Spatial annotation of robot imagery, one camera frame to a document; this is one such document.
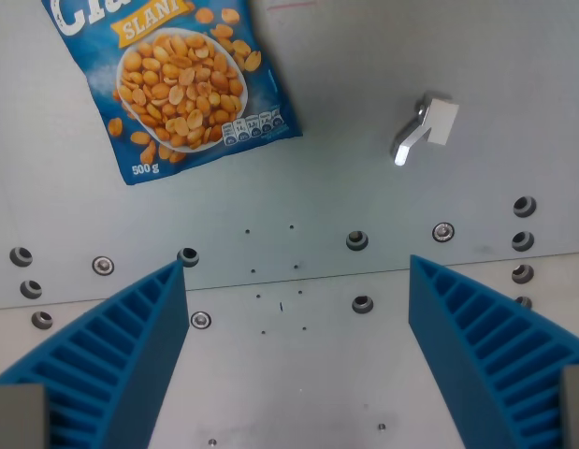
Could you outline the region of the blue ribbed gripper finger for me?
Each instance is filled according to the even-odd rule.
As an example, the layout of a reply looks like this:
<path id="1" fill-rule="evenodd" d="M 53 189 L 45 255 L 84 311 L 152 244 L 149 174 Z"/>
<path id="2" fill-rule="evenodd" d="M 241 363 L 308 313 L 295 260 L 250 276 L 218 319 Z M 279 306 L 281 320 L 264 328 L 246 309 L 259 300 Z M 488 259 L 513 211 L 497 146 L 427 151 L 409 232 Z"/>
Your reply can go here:
<path id="1" fill-rule="evenodd" d="M 129 285 L 0 373 L 40 384 L 51 448 L 146 448 L 187 331 L 181 263 Z"/>
<path id="2" fill-rule="evenodd" d="M 579 338 L 456 271 L 410 259 L 409 325 L 467 448 L 560 448 Z"/>

